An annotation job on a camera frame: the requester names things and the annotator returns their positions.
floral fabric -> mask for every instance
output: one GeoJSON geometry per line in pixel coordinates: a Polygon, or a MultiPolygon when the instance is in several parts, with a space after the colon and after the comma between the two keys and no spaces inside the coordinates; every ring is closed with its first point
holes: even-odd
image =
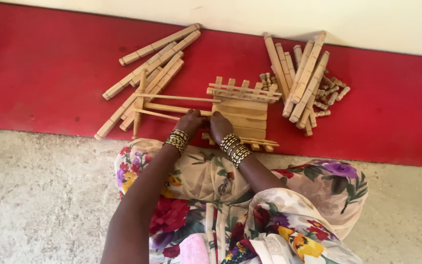
{"type": "MultiPolygon", "coordinates": [[[[161,147],[138,139],[121,150],[115,162],[120,196],[161,147]]],[[[188,147],[152,215],[149,263],[180,263],[179,244],[191,234],[202,236],[212,264],[362,263],[340,240],[367,198],[364,174],[332,160],[273,173],[290,189],[255,194],[229,160],[188,147]]]]}

bangle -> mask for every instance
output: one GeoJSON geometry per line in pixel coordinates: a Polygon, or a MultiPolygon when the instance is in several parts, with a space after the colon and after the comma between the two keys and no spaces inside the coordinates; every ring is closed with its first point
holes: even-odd
{"type": "Polygon", "coordinates": [[[220,147],[221,147],[221,149],[222,149],[222,151],[224,151],[224,152],[226,152],[227,153],[227,149],[235,142],[235,141],[238,141],[239,143],[240,143],[240,138],[236,135],[236,134],[234,134],[234,133],[231,133],[231,134],[229,134],[229,135],[227,135],[227,136],[225,136],[224,138],[223,138],[223,140],[221,141],[221,144],[220,144],[220,147]]]}
{"type": "Polygon", "coordinates": [[[252,152],[247,147],[241,144],[239,149],[236,150],[231,157],[232,164],[238,168],[242,160],[250,154],[252,154],[252,152]]]}
{"type": "Polygon", "coordinates": [[[187,148],[189,141],[190,138],[185,132],[183,132],[182,130],[175,129],[174,131],[172,131],[172,133],[170,133],[169,137],[164,142],[164,144],[170,144],[176,147],[181,155],[185,151],[185,148],[187,148]]]}

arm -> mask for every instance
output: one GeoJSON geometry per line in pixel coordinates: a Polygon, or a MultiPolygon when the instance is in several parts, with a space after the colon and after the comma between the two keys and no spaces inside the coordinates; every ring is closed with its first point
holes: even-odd
{"type": "MultiPolygon", "coordinates": [[[[214,142],[220,144],[225,136],[234,133],[234,129],[231,122],[223,117],[220,112],[214,112],[211,117],[210,132],[214,142]]],[[[287,188],[253,154],[248,155],[242,160],[239,165],[239,171],[256,193],[271,188],[287,188]]]]}
{"type": "MultiPolygon", "coordinates": [[[[190,110],[175,129],[192,139],[202,123],[200,111],[190,110]]],[[[179,150],[165,144],[123,196],[110,220],[102,264],[149,263],[149,222],[164,183],[179,158],[179,150]]]]}

concrete floor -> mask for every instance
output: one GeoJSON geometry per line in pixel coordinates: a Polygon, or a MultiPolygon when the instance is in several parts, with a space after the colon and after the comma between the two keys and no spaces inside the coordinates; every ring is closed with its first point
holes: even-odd
{"type": "MultiPolygon", "coordinates": [[[[0,263],[98,263],[125,141],[0,130],[0,263]]],[[[270,168],[308,157],[260,154],[270,168]]],[[[422,264],[422,167],[351,162],[370,191],[345,239],[366,263],[422,264]]]]}

red mat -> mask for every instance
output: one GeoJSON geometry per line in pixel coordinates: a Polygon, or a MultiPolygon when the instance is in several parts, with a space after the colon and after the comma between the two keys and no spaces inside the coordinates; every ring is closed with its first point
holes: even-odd
{"type": "MultiPolygon", "coordinates": [[[[106,101],[102,93],[143,63],[118,59],[183,27],[0,4],[0,128],[92,137],[133,92],[106,101]]],[[[295,41],[282,42],[291,51],[295,41]]],[[[267,139],[275,153],[422,166],[422,57],[325,45],[329,76],[352,89],[317,119],[314,135],[270,105],[267,139]]],[[[163,94],[209,97],[216,76],[251,86],[270,71],[262,37],[203,30],[184,50],[184,67],[163,94]]],[[[207,102],[157,103],[211,110],[207,102]]],[[[174,121],[144,115],[140,137],[164,140],[174,121]]],[[[109,138],[129,140],[118,127],[109,138]]],[[[195,139],[196,146],[207,147],[195,139]]]]}

